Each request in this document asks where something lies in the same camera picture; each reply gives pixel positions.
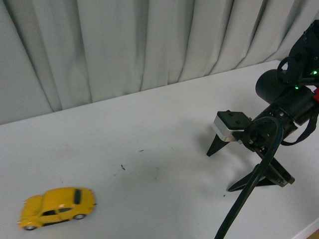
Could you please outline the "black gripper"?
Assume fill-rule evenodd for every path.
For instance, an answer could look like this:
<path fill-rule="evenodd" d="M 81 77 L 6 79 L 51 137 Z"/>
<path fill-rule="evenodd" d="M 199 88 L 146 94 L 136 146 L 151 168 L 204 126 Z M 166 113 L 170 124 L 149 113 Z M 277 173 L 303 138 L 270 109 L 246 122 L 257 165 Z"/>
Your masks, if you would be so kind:
<path fill-rule="evenodd" d="M 255 123 L 255 121 L 264 117 L 270 117 L 279 121 L 280 126 L 283 129 L 282 139 L 285 139 L 297 129 L 292 117 L 288 116 L 283 109 L 279 108 L 277 105 L 268 106 L 249 123 L 243 132 L 234 133 L 235 139 L 243 142 L 244 146 L 252 152 L 268 149 L 272 140 L 275 139 L 277 126 L 273 120 L 268 120 L 259 124 Z M 229 142 L 222 141 L 216 134 L 206 155 L 212 156 L 228 143 Z M 230 186 L 227 191 L 234 192 L 244 189 L 252 175 L 253 171 Z M 280 187 L 285 187 L 287 184 L 293 184 L 294 182 L 295 178 L 273 157 L 270 165 L 267 167 L 256 186 L 278 185 Z"/>

